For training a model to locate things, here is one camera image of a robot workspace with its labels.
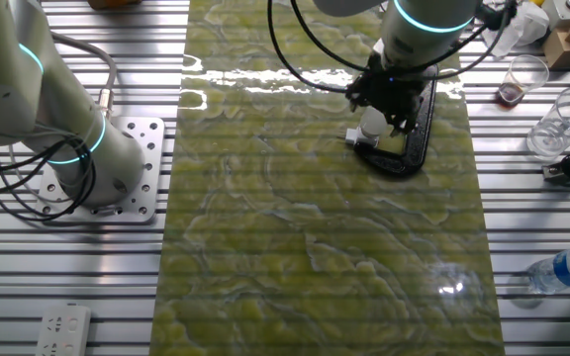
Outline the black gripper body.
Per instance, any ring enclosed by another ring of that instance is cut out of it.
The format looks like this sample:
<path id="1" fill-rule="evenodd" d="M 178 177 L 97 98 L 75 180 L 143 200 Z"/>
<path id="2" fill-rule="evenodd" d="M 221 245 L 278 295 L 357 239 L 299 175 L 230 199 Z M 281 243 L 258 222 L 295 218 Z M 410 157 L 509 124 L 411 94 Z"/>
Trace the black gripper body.
<path id="1" fill-rule="evenodd" d="M 424 81 L 392 77 L 382 65 L 381 54 L 376 51 L 369 55 L 366 68 L 358 78 L 371 80 L 368 94 L 370 107 L 383 114 L 395 108 L 420 108 L 420 97 L 426 87 Z"/>

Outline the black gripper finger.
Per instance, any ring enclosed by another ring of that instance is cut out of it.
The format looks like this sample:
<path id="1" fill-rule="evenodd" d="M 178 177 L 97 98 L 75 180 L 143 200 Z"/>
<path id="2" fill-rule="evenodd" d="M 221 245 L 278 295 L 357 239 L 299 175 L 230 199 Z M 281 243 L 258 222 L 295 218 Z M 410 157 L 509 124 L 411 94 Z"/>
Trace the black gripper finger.
<path id="1" fill-rule="evenodd" d="M 415 108 L 388 110 L 384 116 L 387 124 L 392 127 L 390 136 L 411 133 L 416 127 L 418 113 L 419 110 Z"/>
<path id="2" fill-rule="evenodd" d="M 345 98 L 349 102 L 349 110 L 355 112 L 358 108 L 370 106 L 368 99 L 371 80 L 356 78 L 346 87 Z"/>

